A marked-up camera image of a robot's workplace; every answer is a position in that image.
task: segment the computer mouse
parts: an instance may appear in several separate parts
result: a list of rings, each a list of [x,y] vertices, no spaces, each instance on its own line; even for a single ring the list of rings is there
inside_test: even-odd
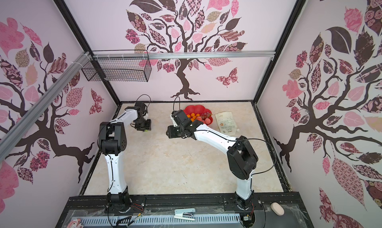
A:
[[[284,215],[284,208],[282,208],[279,203],[274,202],[270,205],[270,207],[277,215]]]

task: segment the pink butterfly decal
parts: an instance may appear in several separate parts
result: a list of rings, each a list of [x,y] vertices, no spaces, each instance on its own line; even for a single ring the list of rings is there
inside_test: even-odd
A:
[[[223,82],[223,85],[227,86],[227,88],[228,88],[228,85],[231,84],[231,82],[233,83],[233,82],[238,81],[238,77],[236,76],[237,73],[238,73],[238,71],[237,71],[237,67],[236,67],[230,72],[230,75],[228,77],[218,76],[216,79],[218,81]]]
[[[99,113],[102,112],[101,103],[104,100],[100,95],[97,95],[93,89],[91,89],[92,97],[94,100],[94,104],[90,107],[89,114],[94,114],[95,112]]]

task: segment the wire basket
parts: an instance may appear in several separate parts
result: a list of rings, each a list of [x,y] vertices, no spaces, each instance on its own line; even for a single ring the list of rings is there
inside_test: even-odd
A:
[[[88,81],[143,81],[148,82],[151,64],[147,50],[131,50],[140,55],[121,54],[94,55],[93,60],[86,63],[82,72]]]

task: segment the pink wall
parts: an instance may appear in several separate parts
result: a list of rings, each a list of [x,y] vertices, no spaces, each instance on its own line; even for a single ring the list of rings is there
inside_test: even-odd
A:
[[[93,50],[147,49],[150,53],[274,50],[296,2],[65,1]],[[142,1],[149,1],[154,6],[147,6]],[[189,19],[181,15],[184,12],[185,15],[189,13]],[[175,59],[151,60],[149,82],[112,82],[112,85],[124,101],[136,100],[141,92],[149,94],[153,100],[164,101],[173,100],[173,95],[179,95],[181,100],[249,100],[254,98],[268,61],[269,58],[229,58],[214,63],[199,59],[193,61],[198,69],[190,70],[190,61],[180,60],[177,66]],[[162,68],[158,63],[169,67]],[[237,68],[237,80],[229,78],[234,68]],[[217,78],[230,85],[223,85]]]
[[[380,227],[382,0],[309,0],[259,102],[314,227]]]
[[[0,0],[0,9],[3,137],[82,49],[52,0]],[[99,123],[115,109],[101,82],[82,72],[71,80],[0,165],[2,225],[55,226],[86,177]]]

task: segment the silver metal beam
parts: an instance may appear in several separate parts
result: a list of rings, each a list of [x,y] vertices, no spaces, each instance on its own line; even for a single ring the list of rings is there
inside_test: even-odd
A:
[[[57,97],[57,95],[64,89],[69,81],[76,75],[89,61],[89,53],[83,52],[58,78],[58,80],[48,89],[47,92],[39,101],[37,101],[21,120],[3,137],[0,143],[0,162],[11,152],[19,140],[26,134],[26,132],[33,126],[34,122],[44,113],[46,108]]]
[[[141,57],[142,54],[108,54],[106,51],[94,52],[97,58]],[[188,58],[233,58],[233,57],[273,57],[274,51],[241,51],[241,52],[183,52],[183,53],[150,53],[149,59],[188,59]]]

